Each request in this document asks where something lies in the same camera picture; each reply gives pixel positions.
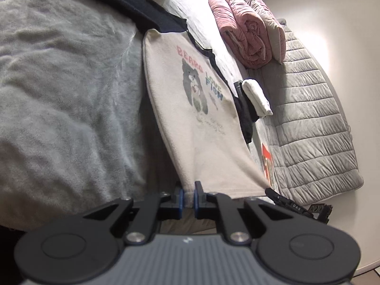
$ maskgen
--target white wall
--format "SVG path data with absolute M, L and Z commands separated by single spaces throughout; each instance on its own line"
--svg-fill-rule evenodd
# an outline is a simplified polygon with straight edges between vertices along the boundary
M 320 62 L 341 100 L 364 186 L 329 199 L 330 225 L 359 243 L 358 273 L 380 266 L 380 0 L 264 0 Z

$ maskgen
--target folded white cloth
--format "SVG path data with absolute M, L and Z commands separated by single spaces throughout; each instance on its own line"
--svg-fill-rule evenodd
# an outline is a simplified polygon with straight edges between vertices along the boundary
M 255 107 L 256 113 L 260 118 L 272 116 L 273 112 L 266 99 L 263 89 L 254 79 L 246 79 L 242 83 L 242 88 L 252 105 Z

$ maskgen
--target graphic print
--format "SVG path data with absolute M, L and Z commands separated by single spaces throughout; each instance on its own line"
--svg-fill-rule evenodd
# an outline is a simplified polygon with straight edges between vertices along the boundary
M 212 97 L 211 93 L 209 93 L 209 97 L 210 97 L 212 103 L 215 105 L 216 110 L 219 110 L 218 106 L 216 105 L 216 101 L 215 101 L 215 99 Z
M 203 111 L 207 114 L 209 112 L 207 101 L 202 89 L 198 71 L 187 64 L 185 59 L 182 59 L 182 70 L 184 72 L 184 89 L 190 105 L 194 105 L 198 112 Z

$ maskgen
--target pink folded blanket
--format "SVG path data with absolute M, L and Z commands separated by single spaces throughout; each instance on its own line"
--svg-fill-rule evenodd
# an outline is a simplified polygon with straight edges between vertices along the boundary
M 257 69 L 272 59 L 265 24 L 244 0 L 209 0 L 220 34 L 236 58 Z

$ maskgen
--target gray gripper base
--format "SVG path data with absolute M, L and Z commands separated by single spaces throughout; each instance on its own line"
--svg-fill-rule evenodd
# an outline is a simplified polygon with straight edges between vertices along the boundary
M 266 272 L 249 248 L 228 245 L 218 234 L 158 234 L 147 245 L 126 248 L 111 269 L 82 284 L 287 285 Z

